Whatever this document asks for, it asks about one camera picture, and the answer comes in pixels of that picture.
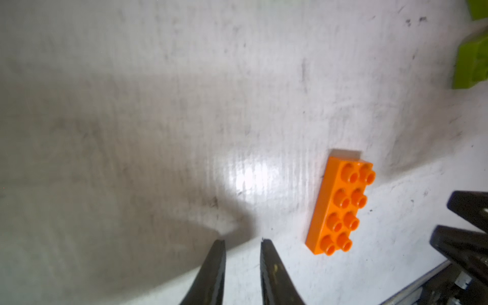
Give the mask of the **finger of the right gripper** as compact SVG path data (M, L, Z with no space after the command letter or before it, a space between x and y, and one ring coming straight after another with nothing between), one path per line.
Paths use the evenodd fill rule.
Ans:
M487 286L487 234L437 226L430 245L473 279Z
M447 202L447 208L487 232L487 192L454 191Z

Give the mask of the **orange brick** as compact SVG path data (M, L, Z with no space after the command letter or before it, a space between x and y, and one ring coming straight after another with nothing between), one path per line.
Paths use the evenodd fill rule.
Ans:
M366 189L376 180L374 165L360 151L333 149L327 159L305 245L315 255L348 252L358 213L368 203Z

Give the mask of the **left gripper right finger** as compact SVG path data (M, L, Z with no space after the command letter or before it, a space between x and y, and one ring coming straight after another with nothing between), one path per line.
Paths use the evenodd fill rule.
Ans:
M304 304L273 242L261 242L260 274L263 304Z

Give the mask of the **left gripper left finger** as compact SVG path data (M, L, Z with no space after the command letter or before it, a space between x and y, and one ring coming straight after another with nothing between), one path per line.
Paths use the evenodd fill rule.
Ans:
M222 304L226 271L226 243L214 241L181 304Z

